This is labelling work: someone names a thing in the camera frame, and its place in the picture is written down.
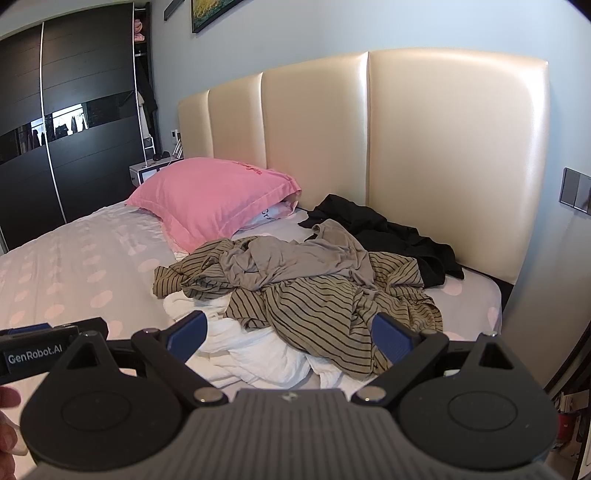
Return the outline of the person's left hand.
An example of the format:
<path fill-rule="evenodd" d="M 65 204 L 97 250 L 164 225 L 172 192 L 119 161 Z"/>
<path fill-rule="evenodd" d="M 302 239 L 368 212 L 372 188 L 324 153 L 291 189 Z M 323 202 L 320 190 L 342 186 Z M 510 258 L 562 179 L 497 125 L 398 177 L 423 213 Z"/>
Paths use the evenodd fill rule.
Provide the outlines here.
<path fill-rule="evenodd" d="M 4 409 L 16 408 L 21 403 L 20 394 L 10 387 L 1 387 L 1 429 L 0 448 L 1 464 L 0 473 L 2 480 L 15 480 L 15 461 L 12 454 L 17 443 L 17 434 L 14 427 L 7 423 Z"/>

